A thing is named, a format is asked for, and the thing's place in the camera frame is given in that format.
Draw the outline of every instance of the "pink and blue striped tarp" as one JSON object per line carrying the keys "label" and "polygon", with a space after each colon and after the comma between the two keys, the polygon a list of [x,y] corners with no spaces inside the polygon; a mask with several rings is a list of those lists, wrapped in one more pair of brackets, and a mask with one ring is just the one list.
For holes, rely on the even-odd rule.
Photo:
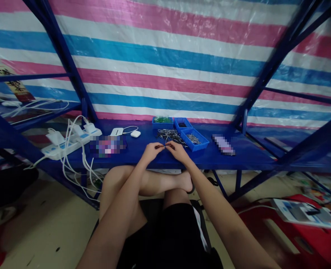
{"label": "pink and blue striped tarp", "polygon": [[[50,0],[99,118],[203,123],[233,119],[299,2]],[[22,0],[0,0],[0,59],[18,74],[64,72]],[[67,78],[24,84],[36,97],[78,101]],[[268,86],[331,97],[331,18],[288,54]],[[0,96],[12,96],[4,83]],[[330,119],[331,105],[264,91],[248,123],[317,129]]]}

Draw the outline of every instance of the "hand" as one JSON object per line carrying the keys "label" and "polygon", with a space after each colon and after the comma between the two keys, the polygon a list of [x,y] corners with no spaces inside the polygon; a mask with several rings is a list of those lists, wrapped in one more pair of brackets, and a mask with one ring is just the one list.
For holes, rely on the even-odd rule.
{"label": "hand", "polygon": [[181,144],[175,143],[174,141],[169,141],[165,144],[165,148],[169,150],[179,162],[185,164],[186,162],[191,161],[189,155],[186,153]]}
{"label": "hand", "polygon": [[140,159],[147,165],[157,157],[158,153],[164,149],[164,145],[158,142],[150,143],[144,150],[143,156]]}

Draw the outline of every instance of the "metal pins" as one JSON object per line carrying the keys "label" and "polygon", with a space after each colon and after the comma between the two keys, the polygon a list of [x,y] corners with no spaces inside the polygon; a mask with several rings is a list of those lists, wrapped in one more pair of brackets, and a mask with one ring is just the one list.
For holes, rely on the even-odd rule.
{"label": "metal pins", "polygon": [[190,141],[195,144],[195,145],[198,145],[198,144],[201,144],[199,139],[196,138],[194,135],[192,134],[187,134],[187,137],[190,139]]}
{"label": "metal pins", "polygon": [[173,140],[175,143],[181,144],[183,147],[188,147],[182,140],[177,130],[174,129],[162,129],[158,130],[158,137],[165,139],[165,142]]}

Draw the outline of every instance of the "small blue bin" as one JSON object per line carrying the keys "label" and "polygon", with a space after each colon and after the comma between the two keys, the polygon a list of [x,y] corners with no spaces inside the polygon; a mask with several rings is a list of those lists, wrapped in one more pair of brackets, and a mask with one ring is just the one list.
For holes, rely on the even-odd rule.
{"label": "small blue bin", "polygon": [[[187,137],[187,135],[190,135],[190,134],[192,134],[196,138],[198,138],[201,144],[197,144],[197,145],[193,144],[192,141],[190,141],[190,139]],[[187,144],[187,146],[190,148],[191,151],[198,151],[200,149],[205,149],[209,144],[208,139],[206,139],[204,136],[202,136],[194,128],[182,130],[180,133],[180,137],[184,140],[184,142]]]}
{"label": "small blue bin", "polygon": [[[179,123],[184,123],[186,127],[180,127]],[[178,133],[180,133],[181,130],[193,127],[187,118],[174,118],[174,126],[177,129]]]}
{"label": "small blue bin", "polygon": [[161,130],[161,129],[173,129],[173,126],[174,126],[174,121],[173,121],[173,118],[168,118],[170,119],[172,122],[171,123],[156,123],[154,122],[154,119],[156,117],[153,117],[153,120],[151,121],[152,122],[152,125],[153,125],[153,129],[158,129],[158,130]]}

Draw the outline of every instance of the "charger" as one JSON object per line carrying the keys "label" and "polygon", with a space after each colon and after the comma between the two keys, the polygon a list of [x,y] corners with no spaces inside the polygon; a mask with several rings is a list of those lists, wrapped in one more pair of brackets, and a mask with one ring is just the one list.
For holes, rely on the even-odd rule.
{"label": "charger", "polygon": [[78,136],[81,136],[81,135],[84,134],[82,128],[79,125],[77,125],[77,124],[75,124],[73,126],[72,133],[74,133],[75,135],[78,135]]}
{"label": "charger", "polygon": [[65,142],[63,135],[59,131],[55,131],[54,129],[48,129],[48,134],[46,135],[46,137],[55,146],[59,146],[60,144]]}
{"label": "charger", "polygon": [[83,126],[86,129],[87,133],[91,134],[97,131],[97,128],[94,126],[93,123],[87,123]]}

